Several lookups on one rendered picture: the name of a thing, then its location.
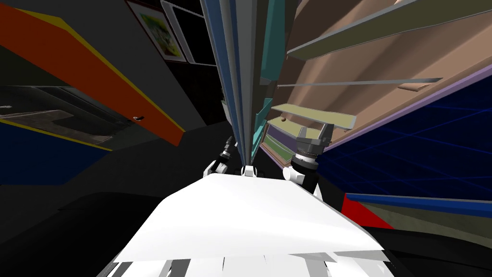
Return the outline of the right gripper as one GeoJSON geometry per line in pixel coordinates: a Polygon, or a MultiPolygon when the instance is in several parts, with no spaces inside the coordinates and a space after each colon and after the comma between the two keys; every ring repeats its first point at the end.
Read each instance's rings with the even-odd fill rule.
{"type": "Polygon", "coordinates": [[[332,141],[334,124],[324,124],[320,131],[320,139],[307,138],[306,126],[301,127],[296,138],[296,153],[304,156],[317,156],[323,154],[326,147],[332,141]]]}

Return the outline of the pale yellow drawer front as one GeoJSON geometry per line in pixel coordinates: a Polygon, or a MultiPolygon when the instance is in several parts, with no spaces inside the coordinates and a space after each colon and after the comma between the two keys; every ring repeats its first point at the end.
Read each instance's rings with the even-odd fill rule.
{"type": "MultiPolygon", "coordinates": [[[[301,128],[304,127],[303,125],[297,124],[295,122],[285,120],[282,121],[282,117],[276,117],[271,120],[269,120],[267,123],[269,123],[271,126],[275,127],[277,130],[281,131],[282,133],[292,137],[292,138],[297,138],[301,128]]],[[[320,131],[318,129],[312,129],[312,128],[307,128],[307,133],[306,133],[306,138],[309,139],[318,139],[320,131]]]]}
{"type": "Polygon", "coordinates": [[[282,113],[292,114],[322,124],[332,124],[335,127],[343,130],[353,129],[357,118],[354,115],[314,110],[288,103],[272,106],[271,109],[280,111],[282,113]]]}

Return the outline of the green drawer front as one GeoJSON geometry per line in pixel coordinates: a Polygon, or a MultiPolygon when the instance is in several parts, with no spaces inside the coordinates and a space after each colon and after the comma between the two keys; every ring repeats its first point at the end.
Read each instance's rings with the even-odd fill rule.
{"type": "Polygon", "coordinates": [[[290,163],[295,155],[293,151],[270,135],[266,135],[262,145],[282,164],[290,163]]]}

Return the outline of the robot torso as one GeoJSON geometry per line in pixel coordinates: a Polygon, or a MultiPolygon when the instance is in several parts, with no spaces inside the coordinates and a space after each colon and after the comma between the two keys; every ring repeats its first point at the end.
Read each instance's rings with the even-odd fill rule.
{"type": "Polygon", "coordinates": [[[98,277],[396,277],[382,245],[301,179],[203,176],[163,199],[98,277]]]}

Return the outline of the blue door leaf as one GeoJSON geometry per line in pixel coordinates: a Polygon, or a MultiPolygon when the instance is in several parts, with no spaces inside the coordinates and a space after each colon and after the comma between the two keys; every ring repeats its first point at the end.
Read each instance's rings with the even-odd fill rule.
{"type": "Polygon", "coordinates": [[[235,0],[200,0],[200,4],[241,162],[243,166],[251,165],[243,112],[235,0]]]}

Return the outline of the brown cupboard with shelves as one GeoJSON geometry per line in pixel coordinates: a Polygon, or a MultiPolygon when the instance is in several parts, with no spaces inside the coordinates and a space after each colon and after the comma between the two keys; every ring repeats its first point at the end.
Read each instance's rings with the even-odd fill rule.
{"type": "MultiPolygon", "coordinates": [[[[332,147],[492,66],[492,0],[301,0],[272,106],[356,116],[332,147]]],[[[271,110],[318,129],[322,123],[271,110]]],[[[268,123],[266,135],[295,152],[268,123]]]]}

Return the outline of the teal cupboard door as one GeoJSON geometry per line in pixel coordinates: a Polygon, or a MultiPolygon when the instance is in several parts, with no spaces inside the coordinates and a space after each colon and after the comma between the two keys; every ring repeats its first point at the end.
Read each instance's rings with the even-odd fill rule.
{"type": "Polygon", "coordinates": [[[261,110],[256,113],[251,160],[254,160],[266,124],[273,95],[273,84],[280,76],[285,52],[285,0],[263,0],[268,2],[265,37],[260,70],[261,110]]]}

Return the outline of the white-framed dark window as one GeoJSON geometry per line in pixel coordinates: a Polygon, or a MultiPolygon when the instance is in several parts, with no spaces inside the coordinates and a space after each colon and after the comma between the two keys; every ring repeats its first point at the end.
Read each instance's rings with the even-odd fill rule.
{"type": "Polygon", "coordinates": [[[160,0],[160,3],[187,61],[215,66],[200,0],[160,0]]]}

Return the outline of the framed green yellow picture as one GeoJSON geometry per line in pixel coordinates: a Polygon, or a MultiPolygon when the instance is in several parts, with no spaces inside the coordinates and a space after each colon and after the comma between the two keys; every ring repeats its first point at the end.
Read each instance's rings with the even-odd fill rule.
{"type": "Polygon", "coordinates": [[[186,62],[182,49],[163,12],[139,0],[125,0],[161,57],[167,61],[186,62]]]}

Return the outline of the orange door with yellow edge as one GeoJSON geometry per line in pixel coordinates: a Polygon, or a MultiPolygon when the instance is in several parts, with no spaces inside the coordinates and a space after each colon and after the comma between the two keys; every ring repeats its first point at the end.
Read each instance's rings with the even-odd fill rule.
{"type": "Polygon", "coordinates": [[[172,145],[180,143],[183,128],[61,18],[0,2],[0,46],[172,145]]]}

